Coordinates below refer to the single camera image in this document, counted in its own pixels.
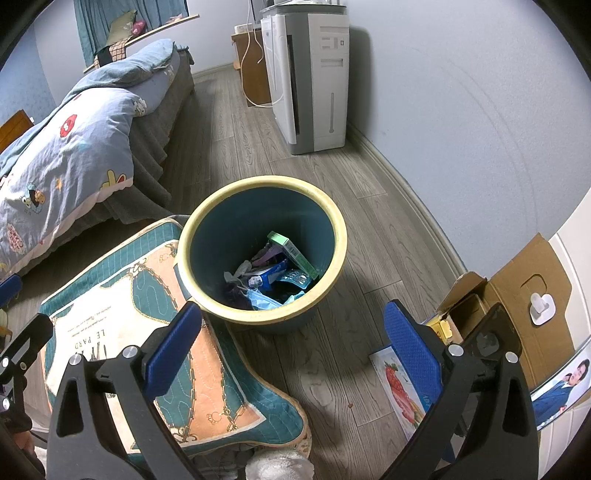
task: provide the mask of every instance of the green box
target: green box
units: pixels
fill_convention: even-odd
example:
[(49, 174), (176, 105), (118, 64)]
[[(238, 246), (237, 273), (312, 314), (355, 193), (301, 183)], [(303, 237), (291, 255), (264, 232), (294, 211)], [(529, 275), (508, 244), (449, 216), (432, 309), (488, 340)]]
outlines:
[(318, 278), (318, 272), (310, 262), (304, 257), (304, 255), (297, 249), (297, 247), (288, 239), (286, 236), (283, 236), (279, 233), (271, 232), (267, 235), (267, 238), (281, 246), (285, 254), (295, 262), (295, 264), (300, 267), (305, 273), (312, 277), (313, 280)]

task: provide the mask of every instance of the blue comforter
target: blue comforter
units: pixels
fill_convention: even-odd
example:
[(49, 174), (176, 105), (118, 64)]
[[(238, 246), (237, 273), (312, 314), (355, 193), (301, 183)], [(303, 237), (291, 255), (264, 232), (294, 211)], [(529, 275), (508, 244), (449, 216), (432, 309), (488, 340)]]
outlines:
[(159, 40), (88, 74), (0, 155), (0, 280), (45, 253), (95, 203), (133, 184), (131, 121), (158, 106), (147, 105), (139, 84), (167, 77), (157, 82), (161, 95), (147, 97), (159, 103), (176, 74), (174, 49)]
[(31, 140), (45, 127), (61, 108), (76, 95), (96, 87), (131, 87), (149, 79), (155, 72), (165, 69), (174, 51), (174, 42), (168, 38), (157, 40), (126, 59), (114, 61), (83, 77), (41, 123), (27, 130), (0, 154), (0, 177), (6, 176), (27, 148)]

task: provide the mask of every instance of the trash can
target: trash can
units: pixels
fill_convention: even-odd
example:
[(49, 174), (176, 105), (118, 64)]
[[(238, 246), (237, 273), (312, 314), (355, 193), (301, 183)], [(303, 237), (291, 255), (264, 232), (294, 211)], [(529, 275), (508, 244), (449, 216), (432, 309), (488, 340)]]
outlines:
[[(225, 305), (223, 273), (252, 258), (271, 231), (293, 241), (319, 271), (319, 281), (276, 309)], [(185, 288), (205, 311), (268, 333), (287, 333), (311, 318), (339, 277), (346, 251), (345, 220), (325, 192), (299, 179), (262, 176), (227, 185), (197, 207), (181, 234), (177, 264)]]

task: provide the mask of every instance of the teal curtain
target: teal curtain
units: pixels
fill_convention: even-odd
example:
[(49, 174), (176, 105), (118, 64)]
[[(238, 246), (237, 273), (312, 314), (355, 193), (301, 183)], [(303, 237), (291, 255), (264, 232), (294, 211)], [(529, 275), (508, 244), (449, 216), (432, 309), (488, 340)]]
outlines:
[(74, 0), (78, 35), (87, 66), (105, 46), (111, 22), (130, 10), (137, 10), (136, 20), (145, 20), (147, 30), (164, 25), (178, 14), (189, 16), (185, 0)]

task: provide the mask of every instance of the metal screw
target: metal screw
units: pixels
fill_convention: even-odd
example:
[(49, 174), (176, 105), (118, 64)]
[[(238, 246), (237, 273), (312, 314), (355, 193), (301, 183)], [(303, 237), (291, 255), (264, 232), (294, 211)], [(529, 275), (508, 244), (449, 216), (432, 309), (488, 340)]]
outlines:
[(75, 353), (70, 357), (70, 365), (78, 365), (82, 361), (82, 355)]
[(449, 347), (447, 347), (447, 351), (449, 351), (449, 354), (451, 356), (462, 356), (464, 354), (464, 349), (462, 348), (462, 346), (456, 343), (453, 343)]
[(138, 354), (138, 348), (135, 345), (129, 345), (123, 349), (123, 356), (125, 358), (133, 358), (137, 354)]
[(513, 352), (507, 352), (505, 354), (505, 358), (507, 359), (507, 361), (510, 364), (516, 364), (518, 362), (518, 360), (519, 360), (519, 357), (517, 357), (517, 355), (514, 354)]

